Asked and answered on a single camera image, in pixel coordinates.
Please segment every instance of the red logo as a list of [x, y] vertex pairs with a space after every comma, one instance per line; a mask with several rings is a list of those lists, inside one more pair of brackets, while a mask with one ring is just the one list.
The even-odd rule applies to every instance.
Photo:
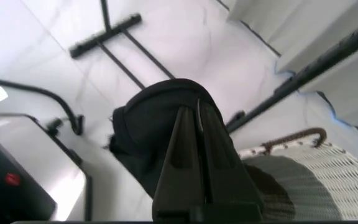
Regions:
[[20, 177], [17, 174], [6, 174], [5, 182], [11, 186], [19, 186], [20, 185]]

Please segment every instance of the tiled floor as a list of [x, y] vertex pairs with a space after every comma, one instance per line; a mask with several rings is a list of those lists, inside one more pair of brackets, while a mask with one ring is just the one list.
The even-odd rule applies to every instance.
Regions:
[[[251, 110], [288, 77], [275, 74], [277, 57], [243, 25], [226, 21], [226, 9], [215, 0], [110, 0], [109, 12], [112, 24], [139, 12], [143, 23], [131, 34], [176, 77], [202, 84], [225, 120]], [[151, 220], [151, 198], [101, 149], [113, 132], [108, 117], [139, 88], [100, 49], [79, 60], [68, 54], [69, 46], [102, 29], [94, 0], [0, 1], [0, 78], [53, 91], [86, 116], [83, 137], [67, 128], [60, 138], [94, 177], [95, 220]], [[167, 79], [125, 37], [106, 46], [144, 85]], [[41, 121], [64, 116], [50, 99], [6, 91], [0, 112], [28, 113]], [[358, 132], [333, 120], [315, 94], [288, 97], [232, 137], [244, 148], [312, 126], [326, 128], [330, 141], [358, 157]]]

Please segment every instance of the black fabric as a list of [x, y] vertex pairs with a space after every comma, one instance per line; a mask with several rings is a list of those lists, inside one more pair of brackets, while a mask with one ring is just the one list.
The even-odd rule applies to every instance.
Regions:
[[198, 99], [210, 104], [223, 124], [209, 93], [191, 80], [154, 84], [114, 110], [115, 135], [110, 151], [153, 198], [179, 107], [196, 111]]

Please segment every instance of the woven basket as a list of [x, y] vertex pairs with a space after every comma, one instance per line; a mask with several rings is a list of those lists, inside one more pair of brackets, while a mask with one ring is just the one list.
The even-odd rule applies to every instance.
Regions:
[[358, 159], [325, 139], [314, 128], [238, 151], [264, 220], [358, 220]]

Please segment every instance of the white curtain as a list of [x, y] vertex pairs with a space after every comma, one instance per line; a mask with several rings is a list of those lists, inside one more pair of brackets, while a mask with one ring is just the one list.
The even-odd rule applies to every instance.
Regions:
[[334, 107], [337, 118], [358, 126], [358, 51], [301, 91], [322, 91]]
[[277, 72], [299, 72], [358, 28], [358, 0], [223, 0], [282, 56]]

